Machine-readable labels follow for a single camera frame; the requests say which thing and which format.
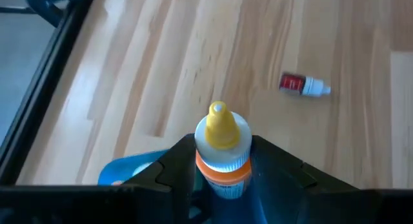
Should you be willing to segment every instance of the black frame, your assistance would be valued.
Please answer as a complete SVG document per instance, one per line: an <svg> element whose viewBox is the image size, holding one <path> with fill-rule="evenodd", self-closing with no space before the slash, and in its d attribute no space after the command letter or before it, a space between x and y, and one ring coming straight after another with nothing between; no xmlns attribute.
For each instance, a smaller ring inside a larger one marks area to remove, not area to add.
<svg viewBox="0 0 413 224"><path fill-rule="evenodd" d="M0 14L36 14L30 7L0 7Z"/></svg>
<svg viewBox="0 0 413 224"><path fill-rule="evenodd" d="M17 181L92 1L71 1L53 33L0 147L0 185Z"/></svg>

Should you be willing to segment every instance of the bottle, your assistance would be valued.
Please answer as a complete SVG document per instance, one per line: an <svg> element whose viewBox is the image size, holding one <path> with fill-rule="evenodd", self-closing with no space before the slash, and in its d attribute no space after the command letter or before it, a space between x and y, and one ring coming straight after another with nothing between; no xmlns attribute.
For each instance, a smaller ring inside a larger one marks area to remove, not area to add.
<svg viewBox="0 0 413 224"><path fill-rule="evenodd" d="M331 88L320 79L284 72L279 81L279 89L302 96L320 97L331 93Z"/></svg>
<svg viewBox="0 0 413 224"><path fill-rule="evenodd" d="M252 134L239 114L213 102L196 127L196 165L221 198L236 199L250 184Z"/></svg>

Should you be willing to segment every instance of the red and white bottle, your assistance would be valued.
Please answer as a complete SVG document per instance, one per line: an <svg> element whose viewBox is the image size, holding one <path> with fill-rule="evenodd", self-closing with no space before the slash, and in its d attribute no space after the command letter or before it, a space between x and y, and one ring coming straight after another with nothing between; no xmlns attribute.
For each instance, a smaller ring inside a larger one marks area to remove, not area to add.
<svg viewBox="0 0 413 224"><path fill-rule="evenodd" d="M279 89L302 96L320 97L331 93L331 88L320 79L284 72L279 81Z"/></svg>

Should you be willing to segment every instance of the white bottle cap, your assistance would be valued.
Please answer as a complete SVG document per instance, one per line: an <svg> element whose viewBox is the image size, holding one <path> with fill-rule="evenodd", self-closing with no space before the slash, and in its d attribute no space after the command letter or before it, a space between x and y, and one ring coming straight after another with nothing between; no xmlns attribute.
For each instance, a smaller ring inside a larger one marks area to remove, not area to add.
<svg viewBox="0 0 413 224"><path fill-rule="evenodd" d="M324 82L320 79L314 79L313 77L305 78L305 85L302 95L319 97L322 95L328 95L331 93L331 88L324 85Z"/></svg>

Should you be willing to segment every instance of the yellow bottle cap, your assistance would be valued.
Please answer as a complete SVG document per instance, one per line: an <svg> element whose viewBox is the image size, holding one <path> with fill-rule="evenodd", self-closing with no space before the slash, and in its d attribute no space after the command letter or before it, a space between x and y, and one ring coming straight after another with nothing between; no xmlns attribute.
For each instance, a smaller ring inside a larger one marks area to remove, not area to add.
<svg viewBox="0 0 413 224"><path fill-rule="evenodd" d="M215 101L209 106L206 117L205 139L212 147L219 150L228 150L239 142L239 127L227 105L222 101Z"/></svg>

